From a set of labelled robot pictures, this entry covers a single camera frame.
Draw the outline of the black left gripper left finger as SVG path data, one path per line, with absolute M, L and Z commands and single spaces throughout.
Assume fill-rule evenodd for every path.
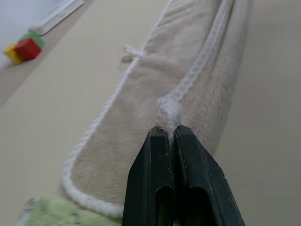
M 130 168 L 122 226 L 173 226 L 169 141 L 153 127 Z

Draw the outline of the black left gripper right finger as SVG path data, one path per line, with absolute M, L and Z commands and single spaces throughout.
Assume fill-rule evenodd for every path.
M 174 132 L 174 156 L 180 226 L 246 226 L 221 167 L 186 126 Z

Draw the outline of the beige towel with white trim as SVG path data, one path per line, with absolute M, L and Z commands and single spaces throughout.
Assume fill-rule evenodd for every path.
M 127 176 L 160 99 L 173 96 L 181 122 L 214 153 L 228 116 L 253 0 L 169 0 L 100 114 L 70 152 L 62 185 L 74 202 L 120 218 Z

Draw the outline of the green fluffy towel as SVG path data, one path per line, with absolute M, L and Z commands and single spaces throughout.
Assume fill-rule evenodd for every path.
M 121 226 L 121 222 L 48 195 L 29 199 L 15 226 Z

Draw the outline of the red wooden block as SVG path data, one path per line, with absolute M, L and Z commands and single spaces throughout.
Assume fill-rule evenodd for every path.
M 35 59 L 42 51 L 41 47 L 35 42 L 34 39 L 28 38 L 19 42 L 14 51 L 21 58 L 23 62 Z

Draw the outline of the green wooden block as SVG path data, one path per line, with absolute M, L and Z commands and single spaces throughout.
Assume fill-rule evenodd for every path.
M 44 40 L 41 38 L 41 36 L 35 32 L 35 31 L 32 31 L 32 32 L 28 32 L 26 34 L 24 34 L 19 40 L 18 42 L 21 42 L 21 41 L 24 41 L 26 39 L 33 39 L 36 44 L 42 48 L 45 44 Z

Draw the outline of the yellow wooden block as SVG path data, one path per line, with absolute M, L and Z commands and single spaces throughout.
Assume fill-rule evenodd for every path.
M 21 64 L 23 59 L 15 51 L 15 46 L 17 46 L 17 43 L 10 44 L 2 51 L 2 53 L 6 55 L 13 63 Z

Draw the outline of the white flat board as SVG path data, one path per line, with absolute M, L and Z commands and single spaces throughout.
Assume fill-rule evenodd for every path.
M 58 0 L 28 27 L 29 32 L 45 35 L 84 4 L 83 0 Z

